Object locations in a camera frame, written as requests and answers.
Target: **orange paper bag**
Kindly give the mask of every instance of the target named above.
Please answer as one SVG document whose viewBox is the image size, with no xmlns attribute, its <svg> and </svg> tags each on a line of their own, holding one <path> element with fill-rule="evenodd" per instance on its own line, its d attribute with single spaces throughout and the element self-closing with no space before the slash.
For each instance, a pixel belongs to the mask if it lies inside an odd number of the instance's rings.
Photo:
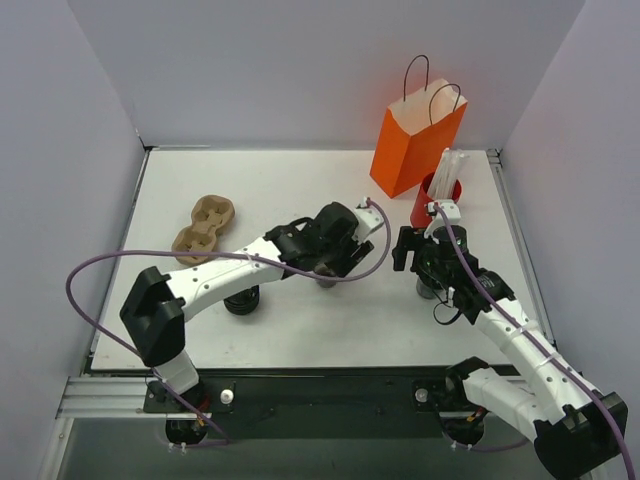
<svg viewBox="0 0 640 480">
<path fill-rule="evenodd" d="M 418 58 L 427 61 L 425 86 L 407 95 L 407 75 Z M 404 76 L 403 97 L 387 107 L 371 165 L 371 177 L 389 197 L 435 172 L 443 150 L 453 145 L 466 108 L 467 100 L 457 84 L 443 78 L 429 83 L 425 55 L 411 61 Z"/>
</svg>

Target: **small white cap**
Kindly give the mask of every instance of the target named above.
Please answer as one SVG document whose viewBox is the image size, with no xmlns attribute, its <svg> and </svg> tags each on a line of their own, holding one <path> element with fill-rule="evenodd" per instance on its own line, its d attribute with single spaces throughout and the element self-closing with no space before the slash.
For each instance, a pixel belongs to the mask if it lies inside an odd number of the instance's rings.
<svg viewBox="0 0 640 480">
<path fill-rule="evenodd" d="M 233 390 L 225 388 L 220 392 L 220 403 L 223 405 L 229 405 L 231 402 L 233 402 Z"/>
</svg>

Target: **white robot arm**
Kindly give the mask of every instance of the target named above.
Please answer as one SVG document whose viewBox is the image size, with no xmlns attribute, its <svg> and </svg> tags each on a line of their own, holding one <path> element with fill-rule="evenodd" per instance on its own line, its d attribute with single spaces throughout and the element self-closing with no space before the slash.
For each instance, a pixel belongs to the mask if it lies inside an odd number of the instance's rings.
<svg viewBox="0 0 640 480">
<path fill-rule="evenodd" d="M 366 201 L 353 210 L 331 203 L 314 219 L 273 228 L 230 255 L 233 258 L 165 274 L 155 267 L 143 270 L 120 318 L 144 364 L 197 404 L 200 382 L 185 350 L 186 322 L 221 300 L 233 313 L 249 313 L 258 303 L 258 285 L 292 275 L 283 265 L 344 277 L 371 252 L 367 238 L 382 225 L 380 213 Z"/>
<path fill-rule="evenodd" d="M 434 204 L 429 204 L 427 211 L 434 219 L 427 229 L 400 229 L 393 250 L 394 270 L 404 270 L 407 253 L 414 252 L 411 271 L 420 279 L 419 292 L 421 288 L 447 292 L 452 306 L 500 348 L 529 389 L 516 387 L 474 357 L 448 369 L 447 394 L 493 412 L 521 432 L 533 442 L 538 458 L 556 478 L 580 477 L 616 456 L 619 449 L 603 415 L 554 363 L 594 392 L 623 432 L 628 413 L 625 403 L 615 392 L 602 395 L 571 368 L 542 334 L 538 322 L 525 314 L 509 286 L 495 272 L 481 268 L 469 253 L 466 230 L 457 225 L 458 207 L 451 201 L 437 203 L 446 212 L 455 238 L 449 236 Z M 478 291 L 458 258 L 454 240 L 475 279 L 517 326 Z"/>
</svg>

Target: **gray wall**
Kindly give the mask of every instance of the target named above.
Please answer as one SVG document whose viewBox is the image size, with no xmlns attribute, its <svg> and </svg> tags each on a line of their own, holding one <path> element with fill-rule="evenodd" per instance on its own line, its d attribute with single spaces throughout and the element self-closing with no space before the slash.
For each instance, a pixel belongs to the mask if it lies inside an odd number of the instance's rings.
<svg viewBox="0 0 640 480">
<path fill-rule="evenodd" d="M 143 151 L 63 0 L 4 0 L 0 62 L 0 476 L 22 480 L 89 338 L 65 276 L 118 245 Z M 77 287 L 91 312 L 108 273 Z"/>
<path fill-rule="evenodd" d="M 369 147 L 411 58 L 502 147 L 583 0 L 69 0 L 147 145 Z M 423 81 L 421 69 L 410 87 Z"/>
<path fill-rule="evenodd" d="M 629 405 L 640 465 L 640 3 L 588 0 L 505 148 L 562 352 Z M 618 468 L 612 478 L 626 478 Z"/>
</svg>

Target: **white table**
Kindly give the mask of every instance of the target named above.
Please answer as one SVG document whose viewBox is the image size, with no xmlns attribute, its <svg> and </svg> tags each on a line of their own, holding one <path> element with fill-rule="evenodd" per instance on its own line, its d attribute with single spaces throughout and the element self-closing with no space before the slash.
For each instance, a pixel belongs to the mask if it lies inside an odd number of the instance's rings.
<svg viewBox="0 0 640 480">
<path fill-rule="evenodd" d="M 462 171 L 459 206 L 472 254 L 498 272 L 533 316 L 533 303 L 485 152 L 469 152 Z M 125 249 L 170 249 L 178 231 L 203 195 L 230 198 L 236 208 L 232 228 L 219 248 L 233 251 L 275 225 L 315 216 L 327 203 L 355 206 L 364 195 L 388 213 L 395 245 L 398 229 L 409 224 L 417 187 L 389 199 L 369 177 L 371 151 L 202 151 L 154 150 L 127 233 Z M 375 250 L 356 271 L 375 263 Z M 171 258 L 128 257 L 120 261 L 103 310 L 102 323 L 129 340 L 118 312 L 137 274 L 152 265 L 166 272 L 181 267 Z M 186 326 L 187 350 L 198 368 L 287 368 L 365 366 L 448 366 L 470 356 L 493 365 L 509 364 L 502 353 L 465 319 L 443 327 L 432 317 L 434 301 L 415 291 L 416 275 L 394 272 L 387 258 L 381 269 L 359 282 L 321 289 L 292 277 L 261 287 L 259 308 L 236 317 L 222 303 L 204 310 Z M 446 319 L 451 312 L 438 309 Z M 100 336 L 93 370 L 139 370 L 142 362 Z"/>
</svg>

